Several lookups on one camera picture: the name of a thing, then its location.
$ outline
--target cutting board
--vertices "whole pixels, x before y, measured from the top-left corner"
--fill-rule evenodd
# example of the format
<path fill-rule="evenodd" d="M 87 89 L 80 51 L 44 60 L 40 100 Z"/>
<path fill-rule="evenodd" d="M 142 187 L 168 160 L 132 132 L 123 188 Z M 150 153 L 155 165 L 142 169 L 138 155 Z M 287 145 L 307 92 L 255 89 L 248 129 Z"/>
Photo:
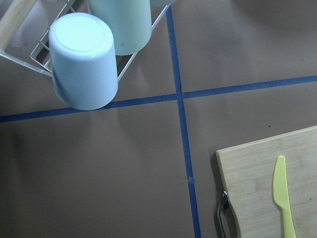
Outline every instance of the cutting board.
<path fill-rule="evenodd" d="M 286 158 L 297 238 L 317 238 L 317 126 L 216 152 L 240 238 L 283 237 L 282 214 L 272 193 L 279 155 Z"/>

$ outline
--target light blue cup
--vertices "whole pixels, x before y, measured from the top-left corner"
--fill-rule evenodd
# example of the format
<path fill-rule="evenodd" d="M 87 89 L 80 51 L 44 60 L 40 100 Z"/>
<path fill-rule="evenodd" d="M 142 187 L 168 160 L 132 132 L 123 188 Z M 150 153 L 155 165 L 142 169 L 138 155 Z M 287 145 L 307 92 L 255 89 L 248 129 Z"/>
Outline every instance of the light blue cup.
<path fill-rule="evenodd" d="M 86 13 L 59 18 L 49 33 L 56 95 L 79 110 L 108 104 L 118 90 L 117 68 L 110 28 Z"/>
<path fill-rule="evenodd" d="M 175 0 L 150 0 L 151 6 L 166 6 L 173 2 L 175 2 Z"/>

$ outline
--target upside-down cup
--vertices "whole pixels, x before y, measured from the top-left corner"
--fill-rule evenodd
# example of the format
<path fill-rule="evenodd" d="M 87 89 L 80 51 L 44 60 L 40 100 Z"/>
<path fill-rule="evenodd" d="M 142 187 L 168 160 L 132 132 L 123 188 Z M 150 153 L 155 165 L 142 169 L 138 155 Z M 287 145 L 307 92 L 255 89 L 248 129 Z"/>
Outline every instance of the upside-down cup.
<path fill-rule="evenodd" d="M 70 13 L 49 33 L 53 85 L 61 101 L 79 110 L 108 104 L 118 90 L 113 36 L 99 18 Z"/>
<path fill-rule="evenodd" d="M 150 0 L 151 6 L 166 6 L 173 2 L 175 2 L 175 0 Z"/>
<path fill-rule="evenodd" d="M 150 0 L 88 0 L 88 12 L 111 29 L 116 55 L 138 52 L 152 34 Z"/>

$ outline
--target yellow knife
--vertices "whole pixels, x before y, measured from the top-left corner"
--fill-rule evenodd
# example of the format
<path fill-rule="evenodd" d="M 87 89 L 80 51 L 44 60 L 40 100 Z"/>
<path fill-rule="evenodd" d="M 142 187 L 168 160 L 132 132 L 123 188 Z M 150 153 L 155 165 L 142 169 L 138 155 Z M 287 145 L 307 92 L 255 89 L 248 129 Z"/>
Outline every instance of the yellow knife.
<path fill-rule="evenodd" d="M 289 204 L 286 177 L 286 161 L 284 156 L 279 156 L 276 160 L 273 175 L 273 198 L 275 203 L 282 210 L 284 238 L 296 238 L 291 207 Z"/>

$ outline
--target blue tape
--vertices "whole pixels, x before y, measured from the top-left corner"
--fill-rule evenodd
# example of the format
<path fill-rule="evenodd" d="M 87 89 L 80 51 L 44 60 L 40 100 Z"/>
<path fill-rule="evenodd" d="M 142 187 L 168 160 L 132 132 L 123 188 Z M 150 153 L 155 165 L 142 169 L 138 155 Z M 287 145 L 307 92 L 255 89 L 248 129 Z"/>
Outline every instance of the blue tape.
<path fill-rule="evenodd" d="M 173 101 L 176 99 L 177 99 L 176 94 L 168 94 L 168 95 L 162 95 L 162 96 L 154 96 L 154 97 L 147 97 L 147 98 L 138 98 L 138 99 L 130 99 L 130 100 L 124 100 L 124 101 L 110 102 L 106 106 L 104 106 L 100 109 L 97 109 L 97 111 L 110 109 L 110 108 L 122 108 L 122 107 L 142 105 L 142 104 Z M 81 110 L 77 110 L 74 108 L 54 109 L 54 110 L 48 110 L 48 111 L 24 113 L 24 114 L 17 114 L 17 115 L 0 117 L 0 123 L 10 122 L 10 121 L 18 121 L 18 120 L 54 117 L 54 116 L 76 114 L 76 113 L 83 113 L 83 112 L 87 112 L 87 111 L 81 111 Z"/>
<path fill-rule="evenodd" d="M 282 79 L 282 80 L 275 80 L 275 81 L 268 81 L 268 82 L 261 82 L 261 83 L 250 83 L 250 84 L 244 84 L 244 85 L 238 85 L 238 86 L 206 89 L 206 90 L 200 90 L 200 91 L 186 92 L 186 93 L 183 93 L 182 95 L 183 95 L 183 98 L 188 99 L 188 98 L 197 98 L 197 97 L 211 96 L 211 95 L 217 95 L 217 94 L 242 92 L 242 91 L 280 87 L 280 86 L 287 86 L 287 85 L 294 85 L 294 84 L 311 83 L 311 82 L 317 82 L 317 76 L 289 78 L 289 79 Z"/>
<path fill-rule="evenodd" d="M 183 142 L 183 151 L 184 151 L 185 166 L 186 166 L 186 173 L 187 173 L 187 179 L 188 179 L 188 190 L 189 190 L 189 198 L 190 198 L 190 204 L 191 204 L 191 210 L 192 210 L 194 233 L 195 233 L 195 238 L 201 238 L 195 182 L 193 177 L 193 168 L 192 168 L 192 160 L 191 160 L 190 147 L 189 147 L 185 107 L 184 107 L 184 101 L 182 97 L 182 84 L 181 84 L 174 22 L 173 22 L 171 7 L 169 7 L 168 10 L 166 11 L 166 20 L 167 20 L 169 43 L 170 43 L 170 52 L 172 57 L 172 66 L 173 66 L 173 72 L 174 72 L 175 89 L 177 94 L 178 115 L 179 115 L 182 142 Z"/>

